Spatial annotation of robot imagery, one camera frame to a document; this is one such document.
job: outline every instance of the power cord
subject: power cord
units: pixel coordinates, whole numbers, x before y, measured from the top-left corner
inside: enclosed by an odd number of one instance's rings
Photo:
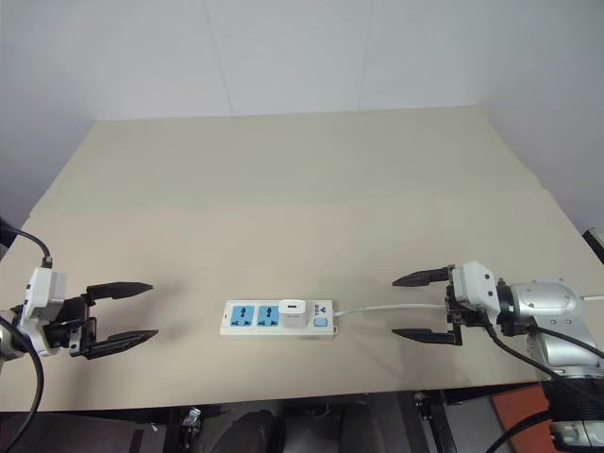
[[[371,310],[397,310],[397,309],[443,309],[445,306],[440,304],[396,304],[396,305],[375,305],[370,307],[357,307],[350,310],[336,311],[333,313],[335,317],[343,316],[350,313],[358,313],[360,311]]]
[[[535,425],[539,425],[540,423],[543,423],[544,421],[549,420],[550,418],[551,418],[551,415],[550,415],[549,411],[541,411],[541,412],[537,412],[532,415],[529,415],[527,418],[520,420],[513,427],[511,427],[506,432],[504,432],[499,437],[499,439],[497,439],[496,441],[493,442],[493,444],[487,449],[487,451],[485,453],[495,453],[495,451],[499,447],[501,447],[503,444],[506,443],[506,441],[511,439],[513,436],[515,436],[519,432],[522,432],[525,429],[528,429],[530,427],[534,427]]]
[[[581,340],[577,340],[576,338],[573,338],[573,337],[570,337],[563,333],[557,332],[555,330],[550,330],[548,328],[539,327],[539,326],[530,326],[528,328],[528,331],[529,332],[540,332],[540,333],[544,333],[545,335],[551,335],[552,337],[558,337],[561,340],[565,340],[568,343],[572,343],[578,347],[582,347],[583,349],[591,352],[592,354],[596,354],[601,359],[604,359],[604,352],[600,351],[598,348],[593,347],[590,344],[587,344],[585,342],[582,342]]]
[[[42,368],[42,362],[40,361],[40,356],[38,355],[38,352],[27,337],[23,333],[21,333],[21,331],[16,326],[14,326],[11,322],[7,321],[2,316],[0,316],[0,326],[10,332],[13,341],[18,341],[25,348],[25,350],[29,354],[29,357],[31,357],[31,361],[34,362],[34,368],[36,369],[36,393],[34,394],[34,400],[31,403],[29,414],[27,415],[17,432],[14,434],[14,436],[12,436],[10,441],[8,441],[8,443],[3,446],[0,450],[1,453],[8,453],[19,441],[19,439],[21,439],[21,436],[23,436],[23,433],[29,427],[29,424],[31,424],[31,421],[38,412],[38,407],[40,406],[40,401],[42,400],[42,391],[44,390],[44,370]]]
[[[50,256],[50,250],[48,250],[48,247],[46,246],[45,243],[43,243],[40,239],[38,239],[33,234],[26,233],[25,231],[22,231],[17,228],[13,228],[12,226],[9,226],[7,224],[3,224],[3,227],[4,227],[3,229],[5,229],[6,231],[8,231],[10,233],[17,234],[19,236],[23,236],[24,238],[28,238],[30,241],[36,243],[42,249],[42,252],[44,254],[44,256],[42,258],[42,267],[52,269],[53,259]]]

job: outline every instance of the white cable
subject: white cable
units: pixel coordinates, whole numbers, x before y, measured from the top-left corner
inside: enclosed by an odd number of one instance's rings
[[[397,305],[375,305],[373,307],[357,307],[355,309],[336,311],[334,316],[343,314],[357,313],[359,311],[369,310],[394,310],[394,309],[443,309],[445,306],[440,304],[397,304]]]

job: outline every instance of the white power adapter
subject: white power adapter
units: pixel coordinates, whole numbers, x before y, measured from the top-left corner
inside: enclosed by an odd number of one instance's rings
[[[286,327],[304,327],[309,323],[309,305],[306,300],[279,300],[279,315]]]

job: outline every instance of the orange floor mat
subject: orange floor mat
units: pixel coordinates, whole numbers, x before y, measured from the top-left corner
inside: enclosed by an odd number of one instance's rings
[[[493,397],[493,404],[504,429],[509,429],[523,418],[535,412],[545,411],[548,407],[540,384],[498,394]],[[552,453],[560,451],[551,442],[550,424],[549,421],[543,422],[512,437],[512,445],[516,453]]]

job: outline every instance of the white wall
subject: white wall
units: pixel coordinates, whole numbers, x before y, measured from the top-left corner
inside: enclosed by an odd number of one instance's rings
[[[0,212],[95,119],[476,104],[495,0],[0,0]]]
[[[604,2],[514,6],[500,15],[490,120],[579,231],[604,227]]]
[[[0,0],[0,214],[97,119],[472,105],[604,226],[596,0]]]

